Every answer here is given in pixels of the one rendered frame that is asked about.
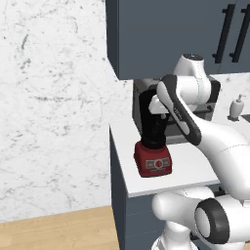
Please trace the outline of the red and black blender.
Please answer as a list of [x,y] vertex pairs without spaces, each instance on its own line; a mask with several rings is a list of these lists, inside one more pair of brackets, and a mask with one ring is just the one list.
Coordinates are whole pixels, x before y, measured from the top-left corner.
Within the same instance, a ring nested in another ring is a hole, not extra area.
[[149,104],[155,94],[155,90],[146,90],[139,95],[142,134],[135,144],[134,159],[142,178],[172,173],[172,158],[165,136],[169,114],[150,113]]

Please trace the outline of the white soap dispenser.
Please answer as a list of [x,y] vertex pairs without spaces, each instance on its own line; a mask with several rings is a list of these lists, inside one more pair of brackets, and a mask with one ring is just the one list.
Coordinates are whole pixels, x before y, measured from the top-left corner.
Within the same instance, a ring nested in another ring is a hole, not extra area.
[[238,117],[244,108],[243,95],[239,95],[238,98],[231,102],[229,107],[228,119],[232,121],[238,121]]

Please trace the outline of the dark grey wide cupboard door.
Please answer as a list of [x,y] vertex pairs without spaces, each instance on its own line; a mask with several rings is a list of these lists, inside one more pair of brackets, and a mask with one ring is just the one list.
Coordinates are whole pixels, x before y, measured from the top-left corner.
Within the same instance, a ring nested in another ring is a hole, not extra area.
[[183,54],[199,55],[219,71],[224,23],[236,0],[119,0],[120,79],[161,77]]

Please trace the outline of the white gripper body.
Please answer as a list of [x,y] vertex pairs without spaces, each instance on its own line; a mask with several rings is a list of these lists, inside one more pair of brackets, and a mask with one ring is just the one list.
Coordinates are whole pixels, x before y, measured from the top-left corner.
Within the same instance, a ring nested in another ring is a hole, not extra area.
[[161,101],[156,96],[153,96],[151,98],[148,110],[151,114],[168,113],[168,109],[161,103]]

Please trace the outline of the dark grey base cabinet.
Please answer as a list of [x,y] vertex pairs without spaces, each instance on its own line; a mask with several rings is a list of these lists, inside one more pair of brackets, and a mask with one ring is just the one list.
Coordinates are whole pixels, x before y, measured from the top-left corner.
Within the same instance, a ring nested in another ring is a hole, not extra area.
[[217,190],[219,181],[208,160],[189,144],[170,147],[173,173],[143,178],[133,157],[138,139],[127,139],[109,129],[111,205],[120,250],[150,250],[163,232],[164,223],[154,216],[153,196],[161,191],[207,186]]

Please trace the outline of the dark grey narrow cupboard door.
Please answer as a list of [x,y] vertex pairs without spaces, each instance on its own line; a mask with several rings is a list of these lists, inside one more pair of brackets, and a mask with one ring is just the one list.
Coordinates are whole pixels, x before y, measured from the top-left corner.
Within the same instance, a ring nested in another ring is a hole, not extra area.
[[230,53],[234,52],[237,38],[240,32],[244,15],[241,13],[242,9],[250,4],[250,0],[237,0],[235,4],[234,14],[229,29],[229,36],[227,45],[221,63],[221,73],[241,73],[250,72],[250,24],[242,47],[240,58],[238,62],[232,62]]

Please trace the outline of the dark grey wall cupboard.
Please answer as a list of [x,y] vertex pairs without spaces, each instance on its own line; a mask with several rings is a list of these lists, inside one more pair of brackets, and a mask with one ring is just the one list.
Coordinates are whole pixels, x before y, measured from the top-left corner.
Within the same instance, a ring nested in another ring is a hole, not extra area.
[[106,11],[106,44],[107,56],[112,65],[112,68],[117,76],[118,73],[118,45],[119,45],[119,0],[105,0]]

